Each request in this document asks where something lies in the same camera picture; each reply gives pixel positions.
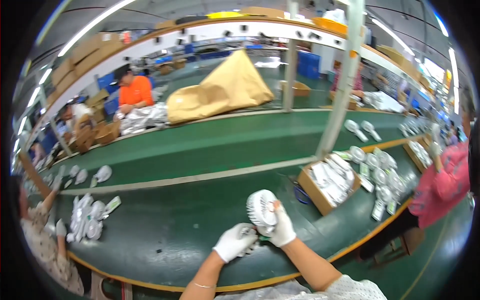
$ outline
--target white glove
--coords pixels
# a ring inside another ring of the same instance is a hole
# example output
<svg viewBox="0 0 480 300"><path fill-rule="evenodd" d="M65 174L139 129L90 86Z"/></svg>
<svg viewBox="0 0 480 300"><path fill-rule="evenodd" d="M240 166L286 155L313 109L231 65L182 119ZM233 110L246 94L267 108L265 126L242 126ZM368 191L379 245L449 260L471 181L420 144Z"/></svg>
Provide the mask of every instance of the white glove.
<svg viewBox="0 0 480 300"><path fill-rule="evenodd" d="M57 230L57 236L61 236L61 237L67 236L67 228L65 227L65 224L63 223L62 219L60 219L57 222L56 230Z"/></svg>
<svg viewBox="0 0 480 300"><path fill-rule="evenodd" d="M258 235L256 234L240 236L242 229L252 227L252 224L238 223L222 234L215 247L213 247L213 250L218 253L218 256L220 256L225 263L230 262L257 241Z"/></svg>
<svg viewBox="0 0 480 300"><path fill-rule="evenodd" d="M52 183L52 190L57 192L60 190L61 179L62 177L60 175L55 176L55 179L53 180L53 183Z"/></svg>
<svg viewBox="0 0 480 300"><path fill-rule="evenodd" d="M428 148L428 153L430 154L431 158L435 158L442 153L442 149L440 148L440 145L437 144L436 142L431 142L430 147Z"/></svg>
<svg viewBox="0 0 480 300"><path fill-rule="evenodd" d="M273 235L269 240L275 246L283 247L293 241L297 237L297 234L293 230L292 221L281 203L275 210L275 213L278 218L278 223L276 224Z"/></svg>

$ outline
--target bracelet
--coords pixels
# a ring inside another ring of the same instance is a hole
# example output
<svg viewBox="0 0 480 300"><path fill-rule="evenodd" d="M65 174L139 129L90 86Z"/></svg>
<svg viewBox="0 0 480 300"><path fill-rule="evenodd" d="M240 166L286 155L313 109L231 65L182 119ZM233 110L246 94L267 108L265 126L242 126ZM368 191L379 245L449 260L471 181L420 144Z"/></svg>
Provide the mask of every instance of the bracelet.
<svg viewBox="0 0 480 300"><path fill-rule="evenodd" d="M194 283L194 282L193 282L193 284L195 284L196 286L201 287L201 288L216 288L216 284L214 284L212 286L202 286L202 285L199 285L199 284Z"/></svg>

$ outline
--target cap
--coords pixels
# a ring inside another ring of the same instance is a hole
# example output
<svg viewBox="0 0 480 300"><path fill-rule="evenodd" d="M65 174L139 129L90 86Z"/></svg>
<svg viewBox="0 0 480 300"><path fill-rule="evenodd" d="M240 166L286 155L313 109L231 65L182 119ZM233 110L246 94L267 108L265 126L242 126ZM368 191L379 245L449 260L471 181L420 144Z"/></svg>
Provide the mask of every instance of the cap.
<svg viewBox="0 0 480 300"><path fill-rule="evenodd" d="M110 83L110 85L117 85L122 79L122 77L128 73L128 71L131 71L130 64L128 63L116 69L113 72L113 82Z"/></svg>

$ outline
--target ceiling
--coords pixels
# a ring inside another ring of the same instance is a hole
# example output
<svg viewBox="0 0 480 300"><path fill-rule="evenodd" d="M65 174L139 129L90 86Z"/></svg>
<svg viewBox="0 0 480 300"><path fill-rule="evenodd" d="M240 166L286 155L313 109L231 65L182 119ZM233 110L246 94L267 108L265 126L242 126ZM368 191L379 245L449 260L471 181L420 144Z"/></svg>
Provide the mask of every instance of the ceiling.
<svg viewBox="0 0 480 300"><path fill-rule="evenodd" d="M42 66L56 57L64 43L78 32L89 21L97 17L107 7L120 0L65 0L65 8L57 16L51 28L45 34L42 42L32 49L30 58L32 66L30 73L37 72ZM322 7L333 8L330 0L316 0ZM115 31L122 29L153 28L158 22L177 19L188 14L206 14L222 10L241 9L247 6L261 6L286 10L287 1L277 0L137 0L113 13L99 25L94 27L90 34L99 31ZM315 16L315 8L309 0L298 0L300 14L307 18ZM448 54L448 40L435 19L433 10L419 0L365 0L366 9L375 15L384 24L389 26L407 45L420 52L440 65L451 68ZM346 6L338 5L344 10ZM374 25L370 19L366 25L372 29L377 37L377 44L394 46L396 42L385 31ZM464 73L465 65L457 60L460 85L466 84ZM16 117L20 116L37 85L38 79L30 76L25 81L19 93L16 104Z"/></svg>

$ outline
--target orange shirt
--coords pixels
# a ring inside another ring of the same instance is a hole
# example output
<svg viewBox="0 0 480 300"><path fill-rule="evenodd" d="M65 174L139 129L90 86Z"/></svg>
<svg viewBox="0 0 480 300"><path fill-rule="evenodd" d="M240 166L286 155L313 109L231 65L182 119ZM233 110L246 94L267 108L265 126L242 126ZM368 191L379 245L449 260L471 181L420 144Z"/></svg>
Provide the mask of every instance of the orange shirt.
<svg viewBox="0 0 480 300"><path fill-rule="evenodd" d="M147 105L153 105L152 85L145 76L135 76L130 86L120 87L119 104L134 105L145 101Z"/></svg>

